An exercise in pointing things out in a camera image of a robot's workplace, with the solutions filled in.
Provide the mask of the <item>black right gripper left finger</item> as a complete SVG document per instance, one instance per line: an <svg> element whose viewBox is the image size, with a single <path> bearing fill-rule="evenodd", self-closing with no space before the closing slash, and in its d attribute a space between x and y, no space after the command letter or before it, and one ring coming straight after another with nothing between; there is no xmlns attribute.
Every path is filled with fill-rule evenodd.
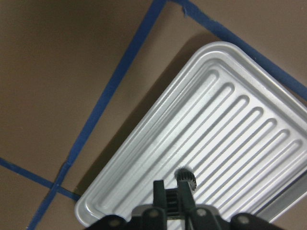
<svg viewBox="0 0 307 230"><path fill-rule="evenodd" d="M166 191L163 180L153 182L153 207L166 215Z"/></svg>

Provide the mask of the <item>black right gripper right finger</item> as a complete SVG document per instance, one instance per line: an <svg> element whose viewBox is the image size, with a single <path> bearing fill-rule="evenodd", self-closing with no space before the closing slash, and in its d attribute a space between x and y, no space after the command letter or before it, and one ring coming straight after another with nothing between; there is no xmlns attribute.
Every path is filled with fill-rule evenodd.
<svg viewBox="0 0 307 230"><path fill-rule="evenodd" d="M177 182L179 200L183 212L188 212L195 208L195 201L193 198L192 190L186 181Z"/></svg>

